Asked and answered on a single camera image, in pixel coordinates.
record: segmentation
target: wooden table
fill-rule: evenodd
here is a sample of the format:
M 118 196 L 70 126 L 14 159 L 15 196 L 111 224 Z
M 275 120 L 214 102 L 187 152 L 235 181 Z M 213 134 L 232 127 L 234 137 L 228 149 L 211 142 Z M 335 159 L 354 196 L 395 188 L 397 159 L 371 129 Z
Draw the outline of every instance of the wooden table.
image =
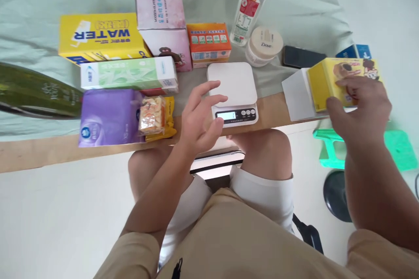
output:
M 269 129 L 298 122 L 291 122 L 284 93 L 258 99 L 259 120 L 253 125 L 225 128 L 222 136 Z M 135 150 L 144 150 L 160 145 L 173 145 L 180 138 L 181 117 L 174 117 L 178 133 L 171 139 L 162 139 L 147 144 L 127 144 L 79 148 L 79 135 L 58 136 L 0 143 L 0 173 L 43 167 L 86 158 L 113 155 Z

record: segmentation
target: kitchen scale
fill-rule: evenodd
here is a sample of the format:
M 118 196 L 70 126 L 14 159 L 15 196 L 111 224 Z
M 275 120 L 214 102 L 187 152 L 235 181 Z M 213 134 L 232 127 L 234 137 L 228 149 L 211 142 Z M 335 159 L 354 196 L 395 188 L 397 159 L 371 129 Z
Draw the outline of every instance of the kitchen scale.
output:
M 221 81 L 209 95 L 225 95 L 226 102 L 211 107 L 213 118 L 224 119 L 224 127 L 255 124 L 259 119 L 253 71 L 247 62 L 212 63 L 208 67 L 209 81 Z

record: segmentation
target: hand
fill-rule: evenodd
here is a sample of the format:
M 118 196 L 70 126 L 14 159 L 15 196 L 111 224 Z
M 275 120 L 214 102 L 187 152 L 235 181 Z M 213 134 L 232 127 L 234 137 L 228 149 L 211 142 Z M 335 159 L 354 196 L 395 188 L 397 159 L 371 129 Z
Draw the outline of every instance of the hand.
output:
M 223 130 L 224 120 L 216 118 L 206 130 L 204 122 L 211 112 L 211 107 L 219 102 L 227 101 L 223 95 L 207 96 L 202 98 L 211 89 L 217 88 L 220 81 L 209 81 L 196 86 L 189 96 L 188 103 L 182 112 L 182 132 L 178 145 L 186 152 L 195 156 L 210 150 Z
M 347 144 L 384 143 L 384 131 L 392 110 L 384 85 L 364 76 L 351 76 L 337 81 L 338 86 L 352 89 L 358 108 L 346 113 L 335 97 L 327 100 L 333 128 Z

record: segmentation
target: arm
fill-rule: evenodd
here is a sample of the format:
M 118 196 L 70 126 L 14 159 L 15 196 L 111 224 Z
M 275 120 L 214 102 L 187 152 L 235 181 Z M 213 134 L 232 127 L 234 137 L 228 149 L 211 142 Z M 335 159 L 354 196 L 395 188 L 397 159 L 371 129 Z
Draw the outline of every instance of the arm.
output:
M 132 209 L 121 233 L 149 233 L 160 247 L 167 226 L 175 213 L 183 191 L 183 176 L 188 175 L 197 154 L 211 149 L 223 130 L 223 119 L 213 120 L 208 130 L 205 118 L 211 107 L 227 100 L 214 95 L 202 99 L 220 81 L 209 81 L 195 87 L 182 113 L 182 133 L 172 153 Z
M 347 146 L 345 183 L 355 226 L 419 252 L 419 202 L 403 180 L 384 144 L 391 104 L 384 86 L 364 77 L 337 82 L 357 91 L 358 109 L 346 113 L 328 99 L 333 128 Z

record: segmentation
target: light green tablecloth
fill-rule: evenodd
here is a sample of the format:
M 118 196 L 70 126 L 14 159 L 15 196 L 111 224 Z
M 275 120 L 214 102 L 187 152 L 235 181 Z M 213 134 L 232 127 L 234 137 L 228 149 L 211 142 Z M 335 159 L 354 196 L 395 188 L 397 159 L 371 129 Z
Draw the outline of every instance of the light green tablecloth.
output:
M 187 23 L 226 22 L 231 29 L 238 0 L 183 0 Z M 62 14 L 134 12 L 134 0 L 0 0 L 0 60 L 21 65 L 79 87 L 79 68 L 57 55 Z M 337 0 L 266 0 L 259 25 L 277 29 L 284 43 L 334 56 L 349 46 L 351 32 Z M 245 61 L 234 48 L 230 61 Z M 292 69 L 271 65 L 255 69 L 258 97 L 282 91 Z M 179 75 L 179 115 L 192 87 L 206 80 L 206 69 Z M 0 112 L 0 141 L 77 133 L 79 121 L 24 118 Z

